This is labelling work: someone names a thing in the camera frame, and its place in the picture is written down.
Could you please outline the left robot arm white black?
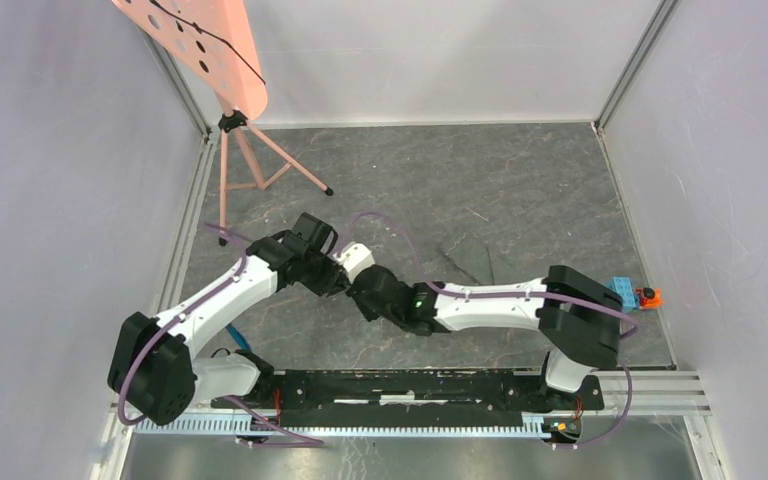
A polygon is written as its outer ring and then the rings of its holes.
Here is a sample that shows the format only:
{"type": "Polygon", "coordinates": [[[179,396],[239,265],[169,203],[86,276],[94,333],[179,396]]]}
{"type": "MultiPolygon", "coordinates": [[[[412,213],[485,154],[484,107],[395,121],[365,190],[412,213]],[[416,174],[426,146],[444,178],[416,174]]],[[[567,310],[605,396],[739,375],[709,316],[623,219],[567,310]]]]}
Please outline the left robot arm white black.
{"type": "Polygon", "coordinates": [[[251,241],[224,227],[219,233],[242,249],[239,259],[202,290],[154,316],[124,320],[107,384],[117,393],[121,423],[149,419],[167,425],[191,404],[235,395],[250,407],[266,405],[274,381],[246,355],[199,359],[217,333],[259,302],[299,283],[318,296],[349,288],[373,263],[370,250],[350,243],[339,254],[338,235],[303,213],[290,230],[251,241]]]}

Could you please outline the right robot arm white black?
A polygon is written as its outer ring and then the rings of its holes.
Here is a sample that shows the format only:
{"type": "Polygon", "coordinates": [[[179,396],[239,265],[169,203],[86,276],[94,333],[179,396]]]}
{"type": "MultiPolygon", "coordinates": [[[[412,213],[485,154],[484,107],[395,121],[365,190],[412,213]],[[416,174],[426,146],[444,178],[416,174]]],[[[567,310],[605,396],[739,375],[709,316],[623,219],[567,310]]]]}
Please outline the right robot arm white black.
{"type": "Polygon", "coordinates": [[[551,408],[572,401],[592,371],[618,364],[622,297],[567,266],[509,285],[409,285],[381,265],[356,267],[348,278],[347,294],[367,320],[386,319],[417,336],[476,328],[541,333],[552,348],[537,392],[551,408]]]}

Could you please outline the grey cloth napkin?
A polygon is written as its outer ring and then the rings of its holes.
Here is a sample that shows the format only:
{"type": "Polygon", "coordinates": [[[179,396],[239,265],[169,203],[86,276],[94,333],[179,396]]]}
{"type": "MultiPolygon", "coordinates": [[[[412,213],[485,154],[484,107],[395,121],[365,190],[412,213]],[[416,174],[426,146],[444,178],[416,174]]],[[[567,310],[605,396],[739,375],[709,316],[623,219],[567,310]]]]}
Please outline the grey cloth napkin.
{"type": "Polygon", "coordinates": [[[520,280],[512,265],[473,234],[446,237],[439,251],[474,284],[505,285],[520,280]]]}

